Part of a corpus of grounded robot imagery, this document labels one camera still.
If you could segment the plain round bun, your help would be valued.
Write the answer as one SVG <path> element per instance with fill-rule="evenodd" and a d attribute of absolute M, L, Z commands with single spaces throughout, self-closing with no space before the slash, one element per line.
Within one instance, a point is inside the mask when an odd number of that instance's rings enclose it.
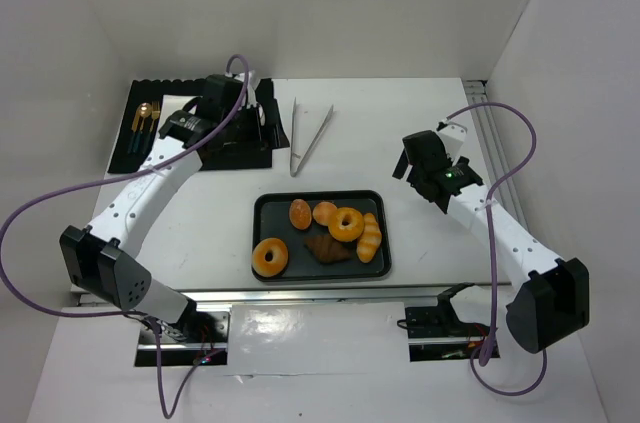
<path fill-rule="evenodd" d="M 315 205 L 312 210 L 312 217 L 316 223 L 327 227 L 330 223 L 331 216 L 335 213 L 337 207 L 329 201 L 321 201 Z"/>

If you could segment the metal tongs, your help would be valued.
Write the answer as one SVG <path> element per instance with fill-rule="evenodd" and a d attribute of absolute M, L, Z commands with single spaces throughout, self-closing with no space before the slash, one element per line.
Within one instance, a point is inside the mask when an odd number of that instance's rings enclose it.
<path fill-rule="evenodd" d="M 326 132 L 334 115 L 334 106 L 328 107 L 326 114 L 324 115 L 322 122 L 318 125 L 317 129 L 313 132 L 308 142 L 302 140 L 301 118 L 304 111 L 297 103 L 297 100 L 293 101 L 292 113 L 291 113 L 291 137 L 290 137 L 290 153 L 289 153 L 289 174 L 292 178 L 295 178 L 302 171 L 306 163 L 309 161 L 313 151 L 319 144 L 322 136 Z"/>

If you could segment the sugared round bun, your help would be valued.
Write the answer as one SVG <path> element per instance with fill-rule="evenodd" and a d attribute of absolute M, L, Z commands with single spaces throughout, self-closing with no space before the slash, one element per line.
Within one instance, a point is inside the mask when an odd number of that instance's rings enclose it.
<path fill-rule="evenodd" d="M 312 223 L 312 211 L 303 199 L 294 199 L 289 207 L 289 220 L 294 228 L 307 230 Z"/>

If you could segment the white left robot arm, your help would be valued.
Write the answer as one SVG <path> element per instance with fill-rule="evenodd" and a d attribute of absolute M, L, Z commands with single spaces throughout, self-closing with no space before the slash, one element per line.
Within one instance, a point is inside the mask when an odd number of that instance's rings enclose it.
<path fill-rule="evenodd" d="M 251 71 L 209 77 L 201 97 L 166 116 L 140 175 L 84 228 L 64 230 L 60 246 L 73 285 L 164 324 L 178 341 L 214 326 L 194 300 L 154 279 L 136 258 L 173 196 L 201 169 L 205 139 L 221 135 L 246 105 L 253 79 Z"/>

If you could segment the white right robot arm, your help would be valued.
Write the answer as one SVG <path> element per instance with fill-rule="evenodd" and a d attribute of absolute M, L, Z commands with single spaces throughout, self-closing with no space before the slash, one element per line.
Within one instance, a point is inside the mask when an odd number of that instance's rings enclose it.
<path fill-rule="evenodd" d="M 466 134 L 464 126 L 441 123 L 404 137 L 393 177 L 405 179 L 483 246 L 490 246 L 494 229 L 497 263 L 515 291 L 506 325 L 519 346 L 535 354 L 589 323 L 589 271 L 579 259 L 564 260 L 537 242 L 489 195 L 468 158 L 453 159 Z"/>

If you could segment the golden striped bread roll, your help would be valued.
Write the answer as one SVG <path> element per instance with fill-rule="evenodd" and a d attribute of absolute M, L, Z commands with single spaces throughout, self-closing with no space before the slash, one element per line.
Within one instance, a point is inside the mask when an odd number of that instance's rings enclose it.
<path fill-rule="evenodd" d="M 362 263 L 370 263 L 381 245 L 382 233 L 372 213 L 366 213 L 363 219 L 364 229 L 358 238 L 356 253 Z"/>

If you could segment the white square plate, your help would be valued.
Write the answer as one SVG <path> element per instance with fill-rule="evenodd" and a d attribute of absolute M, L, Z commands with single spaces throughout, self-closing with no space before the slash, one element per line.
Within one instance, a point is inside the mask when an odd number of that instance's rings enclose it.
<path fill-rule="evenodd" d="M 157 137 L 176 139 L 186 144 L 197 132 L 201 119 L 196 115 L 198 98 L 165 95 L 163 97 Z"/>

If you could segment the black placemat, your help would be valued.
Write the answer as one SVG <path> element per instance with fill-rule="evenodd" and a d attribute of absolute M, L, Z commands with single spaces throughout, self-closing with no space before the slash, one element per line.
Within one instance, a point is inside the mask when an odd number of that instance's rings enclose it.
<path fill-rule="evenodd" d="M 132 135 L 132 123 L 136 109 L 142 103 L 162 101 L 165 95 L 200 97 L 205 79 L 196 80 L 135 80 L 132 82 L 118 139 L 108 172 L 111 174 L 135 173 L 151 151 L 151 140 L 146 152 L 128 154 L 128 144 Z M 290 146 L 274 98 L 274 86 L 270 79 L 259 82 L 256 90 L 257 103 L 264 113 L 265 123 L 260 124 L 258 141 L 214 141 L 202 150 L 204 171 L 264 169 L 272 166 L 272 152 Z M 157 134 L 158 124 L 152 132 Z"/>

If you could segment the orange donut on tray centre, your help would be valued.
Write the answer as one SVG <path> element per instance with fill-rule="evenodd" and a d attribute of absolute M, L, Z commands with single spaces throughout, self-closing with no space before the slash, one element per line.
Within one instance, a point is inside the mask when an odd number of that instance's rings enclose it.
<path fill-rule="evenodd" d="M 329 218 L 328 230 L 335 240 L 352 242 L 364 231 L 364 217 L 354 208 L 338 208 Z"/>

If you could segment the brown chocolate croissant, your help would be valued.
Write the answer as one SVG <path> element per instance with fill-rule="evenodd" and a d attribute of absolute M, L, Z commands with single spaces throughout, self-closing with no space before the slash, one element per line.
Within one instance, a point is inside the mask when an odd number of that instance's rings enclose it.
<path fill-rule="evenodd" d="M 306 237 L 304 245 L 314 258 L 324 265 L 342 262 L 351 258 L 350 250 L 329 234 Z"/>

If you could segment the orange donut on tray edge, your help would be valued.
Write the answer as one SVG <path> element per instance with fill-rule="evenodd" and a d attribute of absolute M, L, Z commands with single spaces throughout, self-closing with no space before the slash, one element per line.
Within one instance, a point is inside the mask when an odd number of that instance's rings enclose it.
<path fill-rule="evenodd" d="M 282 273 L 288 265 L 289 253 L 286 244 L 278 238 L 261 240 L 253 250 L 252 268 L 263 278 Z"/>

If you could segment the aluminium rail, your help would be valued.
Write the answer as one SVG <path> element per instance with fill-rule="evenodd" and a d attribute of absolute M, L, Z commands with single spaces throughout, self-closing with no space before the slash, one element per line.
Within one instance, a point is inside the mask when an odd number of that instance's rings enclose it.
<path fill-rule="evenodd" d="M 259 290 L 187 291 L 185 295 L 208 304 L 319 303 L 364 300 L 412 300 L 435 297 L 453 284 L 412 286 L 346 286 L 338 288 L 267 288 Z"/>
<path fill-rule="evenodd" d="M 485 81 L 463 80 L 462 85 L 469 105 L 489 101 Z M 495 183 L 499 177 L 510 171 L 499 137 L 493 110 L 494 107 L 482 107 L 471 111 L 491 183 Z M 494 198 L 498 200 L 507 212 L 525 229 L 528 229 L 528 224 L 522 211 L 515 185 L 511 180 L 500 184 L 495 192 Z"/>

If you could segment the aluminium rail front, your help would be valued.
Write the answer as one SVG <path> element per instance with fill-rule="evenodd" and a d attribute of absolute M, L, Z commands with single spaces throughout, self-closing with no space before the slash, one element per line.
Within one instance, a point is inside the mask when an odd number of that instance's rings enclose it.
<path fill-rule="evenodd" d="M 453 284 L 412 286 L 346 286 L 338 288 L 267 288 L 259 290 L 187 291 L 185 295 L 208 304 L 319 303 L 364 300 L 412 300 L 435 297 Z"/>

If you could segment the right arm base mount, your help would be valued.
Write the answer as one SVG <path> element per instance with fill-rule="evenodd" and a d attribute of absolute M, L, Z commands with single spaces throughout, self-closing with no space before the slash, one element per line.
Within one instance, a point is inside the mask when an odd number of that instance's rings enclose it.
<path fill-rule="evenodd" d="M 488 337 L 489 327 L 479 322 L 462 322 L 451 300 L 471 283 L 457 284 L 436 297 L 428 306 L 405 308 L 405 317 L 396 325 L 407 334 L 409 361 L 468 360 Z"/>

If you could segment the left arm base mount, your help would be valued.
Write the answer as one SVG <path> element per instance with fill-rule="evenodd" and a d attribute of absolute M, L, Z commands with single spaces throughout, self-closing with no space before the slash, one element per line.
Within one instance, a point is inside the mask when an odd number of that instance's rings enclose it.
<path fill-rule="evenodd" d="M 206 311 L 204 321 L 186 333 L 159 322 L 161 363 L 163 367 L 226 366 L 228 362 L 228 336 L 231 323 L 229 308 L 218 307 Z M 151 324 L 141 317 L 134 366 L 156 366 L 155 334 Z"/>

